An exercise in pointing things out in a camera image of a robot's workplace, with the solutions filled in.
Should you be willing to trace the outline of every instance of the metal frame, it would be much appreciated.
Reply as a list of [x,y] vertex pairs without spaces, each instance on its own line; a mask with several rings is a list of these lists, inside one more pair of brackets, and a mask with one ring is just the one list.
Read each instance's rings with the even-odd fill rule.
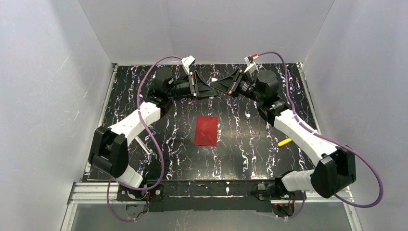
[[[316,127],[317,130],[320,132],[320,128],[317,122],[317,118],[316,118],[316,114],[315,114],[315,109],[310,97],[310,92],[306,83],[306,78],[305,78],[305,74],[302,70],[302,65],[303,63],[297,63],[297,67],[298,70],[300,72],[300,76],[301,76],[301,81],[302,84],[305,87],[306,90],[306,96],[307,99],[310,103],[310,107],[311,107],[311,111],[312,111],[312,115],[313,118],[316,122]],[[118,64],[114,64],[113,67],[113,72],[112,72],[112,76],[111,76],[111,80],[109,83],[109,87],[106,93],[106,97],[105,97],[105,102],[103,104],[103,108],[101,111],[101,116],[99,119],[99,123],[98,126],[102,125],[103,122],[103,117],[104,117],[104,113],[106,111],[106,106],[109,100],[109,96],[111,94],[111,90],[112,90],[112,85],[115,79],[115,75],[117,72],[117,67]],[[87,166],[85,168],[85,173],[89,173],[90,170],[90,164],[87,163]],[[92,183],[74,183],[72,191],[71,191],[71,195],[68,199],[68,203],[67,203],[67,210],[65,213],[65,217],[61,226],[61,230],[62,231],[70,231],[75,219],[75,214],[77,212],[77,205],[78,204],[105,204],[106,203],[106,192],[107,192],[107,186],[108,183],[106,182],[92,182]],[[121,201],[117,201],[117,191],[118,191],[118,184],[116,182],[112,183],[110,186],[110,190],[109,190],[109,199],[110,199],[110,203],[112,204],[126,204],[126,205],[136,205],[136,204],[145,204],[145,202],[143,201],[132,201],[132,202],[121,202]],[[340,191],[339,193],[337,193],[339,196],[341,196],[342,198],[349,200],[351,202],[354,202],[353,196],[351,194],[351,191],[349,189],[349,187],[347,187],[346,189]],[[322,202],[340,202],[337,198],[332,197],[329,199],[326,198],[322,198],[320,195],[318,195],[317,193],[306,193],[307,196],[307,200],[306,203],[322,203]],[[281,200],[272,200],[271,201],[272,204],[278,204],[278,203],[282,203]],[[361,225],[359,222],[359,219],[357,217],[357,213],[356,210],[353,206],[347,205],[345,203],[344,204],[344,209],[345,212],[347,213],[347,217],[349,219],[349,223],[350,226],[352,228],[353,231],[361,231]]]

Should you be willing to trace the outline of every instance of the gray wall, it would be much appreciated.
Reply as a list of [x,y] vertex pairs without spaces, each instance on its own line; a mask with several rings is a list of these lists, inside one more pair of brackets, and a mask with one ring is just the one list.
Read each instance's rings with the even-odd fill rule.
[[59,230],[111,62],[76,0],[0,3],[0,230]]
[[[384,198],[357,213],[365,230],[407,230],[408,2],[336,0],[305,61],[322,133],[361,152],[382,176]],[[357,203],[378,185],[357,163]]]
[[[112,62],[152,64],[193,55],[198,64],[243,63],[278,51],[302,62],[333,0],[79,0]],[[270,55],[264,63],[280,62]]]

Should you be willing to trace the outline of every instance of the marble pattern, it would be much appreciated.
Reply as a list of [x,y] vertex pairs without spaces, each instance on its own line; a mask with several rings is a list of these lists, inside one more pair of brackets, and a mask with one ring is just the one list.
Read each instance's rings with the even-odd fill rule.
[[[299,116],[310,126],[316,127],[305,89],[296,64],[287,64],[289,86]],[[179,65],[168,65],[179,76],[183,69]],[[211,78],[232,74],[242,64],[195,65],[193,70],[208,83]],[[114,79],[107,104],[103,125],[108,127],[119,122],[136,110],[137,88],[150,66],[120,66]],[[282,64],[259,64],[258,69],[274,71],[282,82],[279,94],[286,87]],[[142,89],[145,96],[151,78]],[[198,115],[218,116],[217,147],[194,146],[195,121]],[[161,145],[165,159],[167,180],[250,180],[270,179],[288,170],[313,168],[311,160],[293,142],[278,148],[277,143],[286,136],[267,124],[256,111],[256,102],[243,96],[232,98],[223,93],[213,100],[182,99],[165,117],[151,127]],[[139,137],[155,153],[154,144],[143,131]],[[147,155],[134,141],[129,147],[129,163],[146,179],[157,179],[160,161],[155,154]],[[88,180],[107,180],[109,176],[91,168]]]

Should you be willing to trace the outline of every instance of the red paper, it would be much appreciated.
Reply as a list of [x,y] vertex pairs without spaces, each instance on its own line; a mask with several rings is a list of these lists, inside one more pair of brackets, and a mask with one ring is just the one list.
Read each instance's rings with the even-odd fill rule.
[[217,116],[197,116],[194,145],[217,146]]

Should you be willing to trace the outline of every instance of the yellow marker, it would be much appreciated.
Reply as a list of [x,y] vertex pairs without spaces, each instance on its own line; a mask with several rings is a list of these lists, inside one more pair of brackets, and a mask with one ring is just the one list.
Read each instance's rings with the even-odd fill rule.
[[292,141],[291,138],[285,139],[284,141],[281,141],[281,142],[278,143],[278,147],[282,147],[282,146],[284,146],[285,144],[287,144],[287,143],[289,143],[291,141]]

